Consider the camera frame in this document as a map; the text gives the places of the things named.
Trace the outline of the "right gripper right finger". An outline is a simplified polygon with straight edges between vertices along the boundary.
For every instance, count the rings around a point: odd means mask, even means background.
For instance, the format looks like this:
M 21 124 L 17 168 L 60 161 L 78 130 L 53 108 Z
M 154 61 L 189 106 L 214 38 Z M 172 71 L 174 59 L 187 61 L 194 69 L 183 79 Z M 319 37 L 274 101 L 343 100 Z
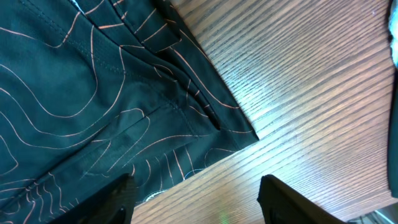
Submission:
M 266 224 L 343 223 L 271 174 L 261 178 L 257 201 Z

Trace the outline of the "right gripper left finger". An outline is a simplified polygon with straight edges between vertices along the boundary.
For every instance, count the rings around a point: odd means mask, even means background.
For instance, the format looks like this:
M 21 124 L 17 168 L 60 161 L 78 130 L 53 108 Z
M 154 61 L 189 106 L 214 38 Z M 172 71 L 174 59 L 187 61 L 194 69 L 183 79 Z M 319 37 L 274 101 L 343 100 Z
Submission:
M 124 174 L 51 224 L 130 224 L 136 203 L 136 183 Z

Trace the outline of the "black orange patterned jersey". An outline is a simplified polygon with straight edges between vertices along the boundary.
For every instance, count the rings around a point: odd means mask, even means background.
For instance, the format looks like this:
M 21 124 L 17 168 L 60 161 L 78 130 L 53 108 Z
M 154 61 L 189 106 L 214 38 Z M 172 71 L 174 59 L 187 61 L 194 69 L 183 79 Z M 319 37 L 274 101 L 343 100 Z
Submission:
M 136 205 L 258 140 L 170 1 L 1 2 L 1 222 Z

